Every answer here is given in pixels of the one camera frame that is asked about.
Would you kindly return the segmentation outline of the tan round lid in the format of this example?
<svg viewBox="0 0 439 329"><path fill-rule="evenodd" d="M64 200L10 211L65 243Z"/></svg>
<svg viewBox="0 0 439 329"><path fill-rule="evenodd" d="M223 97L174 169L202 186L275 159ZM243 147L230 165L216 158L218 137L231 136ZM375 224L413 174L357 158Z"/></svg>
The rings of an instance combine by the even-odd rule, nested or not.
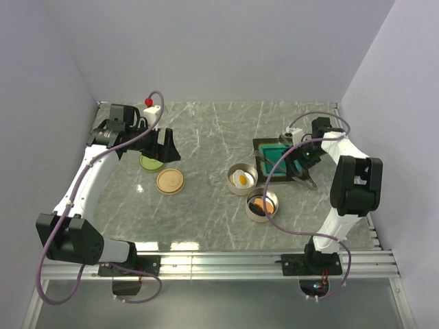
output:
<svg viewBox="0 0 439 329"><path fill-rule="evenodd" d="M185 186L185 177L177 169L165 169L156 178L157 189L165 195L179 193Z"/></svg>

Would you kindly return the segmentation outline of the orange salmon piece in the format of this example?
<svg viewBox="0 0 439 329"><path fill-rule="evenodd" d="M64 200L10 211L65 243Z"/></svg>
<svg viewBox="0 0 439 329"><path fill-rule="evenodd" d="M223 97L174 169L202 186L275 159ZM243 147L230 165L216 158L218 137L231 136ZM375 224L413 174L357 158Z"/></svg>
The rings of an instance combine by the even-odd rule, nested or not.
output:
<svg viewBox="0 0 439 329"><path fill-rule="evenodd" d="M254 201L255 205L261 210L267 210L269 214L273 214L276 211L276 207L269 199L256 198Z"/></svg>

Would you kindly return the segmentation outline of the white egg piece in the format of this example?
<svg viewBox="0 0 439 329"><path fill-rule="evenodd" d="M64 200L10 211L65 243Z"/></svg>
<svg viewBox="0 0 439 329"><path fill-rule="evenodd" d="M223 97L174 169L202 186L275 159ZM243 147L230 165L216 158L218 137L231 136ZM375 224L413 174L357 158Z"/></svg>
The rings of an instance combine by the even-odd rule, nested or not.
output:
<svg viewBox="0 0 439 329"><path fill-rule="evenodd" d="M232 175L232 182L238 189L247 189L254 186L253 176L241 169L236 170Z"/></svg>

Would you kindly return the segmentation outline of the dark brown sausage piece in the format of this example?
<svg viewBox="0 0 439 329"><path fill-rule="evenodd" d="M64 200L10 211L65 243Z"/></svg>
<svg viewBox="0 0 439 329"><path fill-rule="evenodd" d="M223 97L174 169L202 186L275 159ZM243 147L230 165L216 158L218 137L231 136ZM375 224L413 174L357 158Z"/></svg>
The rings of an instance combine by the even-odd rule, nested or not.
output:
<svg viewBox="0 0 439 329"><path fill-rule="evenodd" d="M248 204L248 207L249 207L250 211L252 213L254 213L255 215L260 216L260 217L264 217L265 216L265 211L259 205L250 202Z"/></svg>

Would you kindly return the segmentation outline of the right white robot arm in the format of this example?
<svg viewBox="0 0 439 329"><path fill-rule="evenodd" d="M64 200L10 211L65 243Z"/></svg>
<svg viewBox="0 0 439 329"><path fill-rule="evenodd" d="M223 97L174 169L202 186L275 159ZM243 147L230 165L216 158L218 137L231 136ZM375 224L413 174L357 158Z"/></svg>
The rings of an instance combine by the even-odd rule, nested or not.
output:
<svg viewBox="0 0 439 329"><path fill-rule="evenodd" d="M339 240L369 212L378 208L381 197L383 162L360 151L342 128L333 127L328 117L311 123L311 138L285 157L289 175L304 179L307 170L318 164L325 154L336 164L330 189L330 212L318 236L305 247L303 267L312 274L320 273L335 262Z"/></svg>

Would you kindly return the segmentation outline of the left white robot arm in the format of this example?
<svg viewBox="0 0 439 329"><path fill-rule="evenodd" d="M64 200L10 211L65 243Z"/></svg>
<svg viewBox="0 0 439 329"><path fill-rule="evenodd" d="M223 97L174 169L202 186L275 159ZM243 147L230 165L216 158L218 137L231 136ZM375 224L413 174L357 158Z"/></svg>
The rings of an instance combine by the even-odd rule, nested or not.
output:
<svg viewBox="0 0 439 329"><path fill-rule="evenodd" d="M37 218L45 258L82 265L110 262L124 276L137 271L134 243L103 237L93 225L93 215L108 179L127 151L138 151L161 163L181 159L172 129L165 129L163 142L158 140L158 121L164 110L159 105L144 111L121 104L110 106L110 116L88 135L83 160L68 191L51 213Z"/></svg>

